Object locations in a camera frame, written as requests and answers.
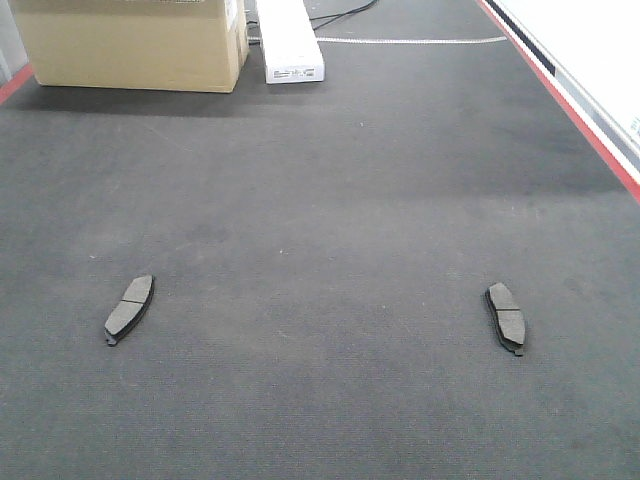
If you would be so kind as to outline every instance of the brake pad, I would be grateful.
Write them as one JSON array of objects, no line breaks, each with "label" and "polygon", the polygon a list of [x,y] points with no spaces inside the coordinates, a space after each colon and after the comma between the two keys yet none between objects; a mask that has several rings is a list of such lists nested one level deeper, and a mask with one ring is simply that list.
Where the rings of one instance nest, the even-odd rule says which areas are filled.
[{"label": "brake pad", "polygon": [[500,343],[516,356],[524,354],[524,315],[503,283],[491,285],[486,293]]},{"label": "brake pad", "polygon": [[110,347],[115,346],[142,319],[153,297],[153,277],[145,275],[134,279],[111,312],[104,325],[104,333]]}]

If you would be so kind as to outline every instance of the red edge stripe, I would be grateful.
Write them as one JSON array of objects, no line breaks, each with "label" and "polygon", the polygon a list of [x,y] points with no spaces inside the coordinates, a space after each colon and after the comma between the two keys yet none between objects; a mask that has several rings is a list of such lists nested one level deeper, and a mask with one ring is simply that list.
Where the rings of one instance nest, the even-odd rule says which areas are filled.
[{"label": "red edge stripe", "polygon": [[24,83],[33,75],[30,64],[26,64],[15,76],[0,87],[0,105],[6,102],[11,95],[16,93]]},{"label": "red edge stripe", "polygon": [[524,49],[515,41],[511,32],[505,29],[495,12],[489,8],[489,6],[483,0],[476,0],[480,8],[482,8],[487,15],[494,21],[494,23],[502,30],[505,35],[507,35],[516,47],[522,58],[529,64],[529,67],[534,71],[538,79],[542,82],[542,84],[546,87],[546,89],[551,93],[556,102],[562,107],[565,113],[569,116],[571,121],[578,127],[578,130],[584,135],[584,137],[589,141],[591,146],[595,149],[596,152],[602,157],[604,162],[609,166],[611,171],[615,173],[620,182],[625,186],[625,188],[631,193],[633,198],[636,199],[638,203],[640,203],[640,184],[638,184],[634,178],[627,173],[624,167],[618,162],[618,159],[611,153],[611,151],[602,143],[602,141],[598,138],[598,136],[593,132],[593,130],[586,124],[586,122],[580,117],[578,112],[569,104],[567,99],[560,93],[560,91],[549,81],[549,79],[544,75],[544,73],[538,68],[538,66],[529,58]]}]

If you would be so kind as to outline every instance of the gray carpet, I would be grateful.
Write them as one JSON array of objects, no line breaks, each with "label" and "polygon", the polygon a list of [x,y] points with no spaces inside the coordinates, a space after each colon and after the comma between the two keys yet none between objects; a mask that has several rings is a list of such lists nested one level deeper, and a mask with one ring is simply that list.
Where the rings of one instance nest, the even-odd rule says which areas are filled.
[{"label": "gray carpet", "polygon": [[[500,32],[383,0],[324,34]],[[254,47],[228,96],[0,108],[0,478],[640,477],[638,205],[508,42],[322,50],[321,84]]]}]

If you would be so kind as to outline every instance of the white box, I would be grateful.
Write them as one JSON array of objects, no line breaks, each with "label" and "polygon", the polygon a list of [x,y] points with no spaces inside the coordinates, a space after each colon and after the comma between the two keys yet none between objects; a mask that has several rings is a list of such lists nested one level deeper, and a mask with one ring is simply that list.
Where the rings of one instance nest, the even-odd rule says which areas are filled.
[{"label": "white box", "polygon": [[267,83],[321,82],[324,59],[302,0],[256,0]]}]

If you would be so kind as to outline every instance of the white label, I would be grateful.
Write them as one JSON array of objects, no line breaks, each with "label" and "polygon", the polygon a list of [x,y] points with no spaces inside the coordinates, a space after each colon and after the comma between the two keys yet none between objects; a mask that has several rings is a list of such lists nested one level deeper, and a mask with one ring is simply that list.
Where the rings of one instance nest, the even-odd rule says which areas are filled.
[{"label": "white label", "polygon": [[631,124],[631,131],[636,132],[638,137],[640,137],[640,117],[633,119],[633,123]]},{"label": "white label", "polygon": [[238,0],[224,0],[224,13],[227,16],[227,30],[231,30],[238,16]]}]

